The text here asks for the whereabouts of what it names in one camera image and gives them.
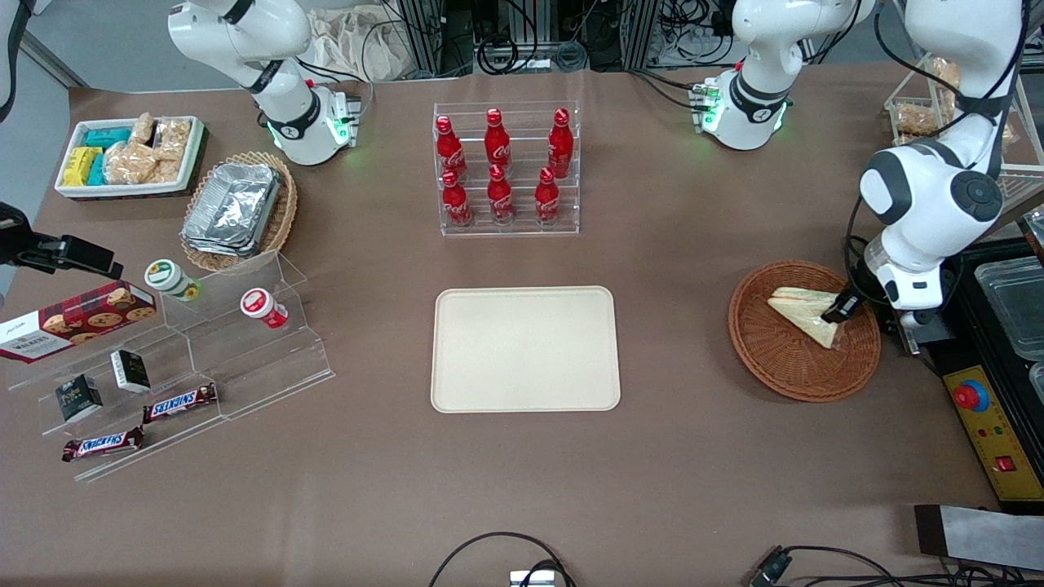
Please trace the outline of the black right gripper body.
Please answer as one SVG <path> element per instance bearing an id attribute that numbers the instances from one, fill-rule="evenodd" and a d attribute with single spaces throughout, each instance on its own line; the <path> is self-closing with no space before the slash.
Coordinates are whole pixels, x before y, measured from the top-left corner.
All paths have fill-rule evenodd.
<path id="1" fill-rule="evenodd" d="M 1 263 L 11 267 L 26 267 L 21 255 L 33 246 L 33 230 L 29 219 L 13 205 L 1 203 Z"/>

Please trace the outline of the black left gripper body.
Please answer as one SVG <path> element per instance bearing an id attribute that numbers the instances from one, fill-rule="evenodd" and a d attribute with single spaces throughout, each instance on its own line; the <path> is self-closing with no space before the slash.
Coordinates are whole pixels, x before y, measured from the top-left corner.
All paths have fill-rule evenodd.
<path id="1" fill-rule="evenodd" d="M 853 291 L 861 303 L 889 307 L 889 298 L 867 263 L 853 265 Z"/>

